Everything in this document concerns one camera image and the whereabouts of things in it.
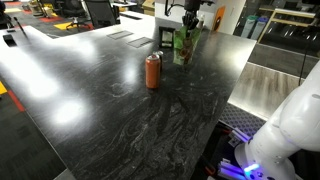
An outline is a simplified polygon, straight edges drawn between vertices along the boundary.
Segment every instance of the floor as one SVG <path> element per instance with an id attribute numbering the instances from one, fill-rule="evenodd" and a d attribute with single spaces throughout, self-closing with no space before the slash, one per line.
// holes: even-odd
<path id="1" fill-rule="evenodd" d="M 228 102 L 267 120 L 298 82 L 298 77 L 247 63 Z"/>
<path id="2" fill-rule="evenodd" d="M 304 54 L 257 44 L 248 61 L 296 77 L 299 77 L 302 71 L 302 77 L 305 78 L 319 61 L 319 58 L 306 56 L 305 66 L 302 70 Z"/>
<path id="3" fill-rule="evenodd" d="M 28 4 L 27 2 L 6 2 L 7 10 L 9 11 L 7 14 L 13 18 L 17 17 L 18 21 L 22 26 L 30 25 L 34 28 L 38 29 L 39 31 L 43 32 L 44 34 L 48 35 L 51 38 L 59 38 L 63 36 L 69 36 L 72 34 L 79 33 L 77 28 L 71 28 L 70 30 L 61 30 L 54 25 L 64 24 L 64 23 L 71 23 L 71 18 L 64 18 L 64 17 L 52 17 L 52 18 L 45 18 L 42 16 L 33 16 L 31 11 L 24 11 L 22 5 Z M 19 9 L 21 11 L 13 11 L 10 12 L 10 9 Z M 80 28 L 80 32 L 86 32 L 91 29 L 88 28 Z"/>
<path id="4" fill-rule="evenodd" d="M 66 166 L 0 79 L 0 179 L 54 179 Z"/>

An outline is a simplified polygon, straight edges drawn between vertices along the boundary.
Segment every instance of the black chair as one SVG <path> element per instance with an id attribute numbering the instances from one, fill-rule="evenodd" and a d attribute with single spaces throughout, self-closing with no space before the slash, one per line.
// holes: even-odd
<path id="1" fill-rule="evenodd" d="M 289 10 L 298 10 L 297 8 L 298 2 L 286 2 L 283 9 L 289 9 Z"/>
<path id="2" fill-rule="evenodd" d="M 53 7 L 53 12 L 57 15 L 64 16 L 63 10 L 64 10 L 64 4 L 65 0 L 39 0 L 41 4 L 51 4 Z"/>
<path id="3" fill-rule="evenodd" d="M 72 23 L 66 27 L 67 30 L 69 30 L 69 27 L 73 27 L 75 25 L 77 26 L 78 31 L 80 31 L 79 27 L 81 25 L 86 26 L 90 29 L 90 26 L 88 24 L 83 21 L 78 21 L 79 17 L 85 16 L 85 11 L 82 8 L 81 2 L 79 0 L 66 0 L 63 13 L 73 18 Z"/>
<path id="4" fill-rule="evenodd" d="M 109 0 L 85 0 L 85 3 L 95 29 L 116 24 L 114 10 Z"/>
<path id="5" fill-rule="evenodd" d="M 0 29 L 13 28 L 11 17 L 4 12 L 0 12 Z"/>

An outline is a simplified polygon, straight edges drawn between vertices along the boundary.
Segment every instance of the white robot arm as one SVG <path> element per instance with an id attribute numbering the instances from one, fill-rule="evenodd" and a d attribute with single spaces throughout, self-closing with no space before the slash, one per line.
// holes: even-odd
<path id="1" fill-rule="evenodd" d="M 247 179 L 294 180 L 288 157 L 300 149 L 320 151 L 320 62 L 235 157 Z"/>

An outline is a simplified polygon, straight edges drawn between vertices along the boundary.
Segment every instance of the wooden floor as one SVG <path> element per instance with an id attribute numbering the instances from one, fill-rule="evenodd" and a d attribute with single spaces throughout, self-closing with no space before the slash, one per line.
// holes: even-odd
<path id="1" fill-rule="evenodd" d="M 304 54 L 256 44 L 248 62 L 281 71 L 293 76 L 300 76 Z M 319 58 L 306 56 L 302 77 L 307 77 Z"/>
<path id="2" fill-rule="evenodd" d="M 298 81 L 295 76 L 247 63 L 229 103 L 267 120 L 298 87 Z"/>

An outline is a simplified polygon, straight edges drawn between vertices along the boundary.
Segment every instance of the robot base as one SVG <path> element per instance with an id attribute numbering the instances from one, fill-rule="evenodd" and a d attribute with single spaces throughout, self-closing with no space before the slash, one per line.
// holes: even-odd
<path id="1" fill-rule="evenodd" d="M 259 167 L 249 172 L 244 171 L 246 179 L 255 180 L 294 180 L 295 170 L 289 159 L 284 159 L 282 162 L 271 162 L 263 160 L 259 157 L 254 157 L 249 144 L 240 144 L 235 149 L 235 158 L 244 170 L 252 164 L 258 164 Z"/>

